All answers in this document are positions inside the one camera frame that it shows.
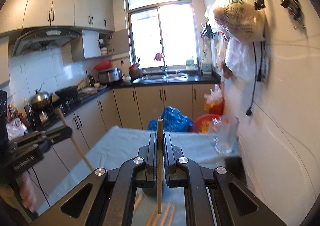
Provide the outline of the person's left hand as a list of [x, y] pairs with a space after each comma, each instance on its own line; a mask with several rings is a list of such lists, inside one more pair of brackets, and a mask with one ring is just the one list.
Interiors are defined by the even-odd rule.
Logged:
[[[20, 197], [22, 198], [23, 206], [31, 212], [36, 211], [36, 194], [31, 179], [27, 172], [21, 175], [22, 185], [20, 186]], [[12, 202], [11, 197], [14, 196], [12, 188], [8, 185], [1, 184], [1, 198], [14, 209], [16, 205]]]

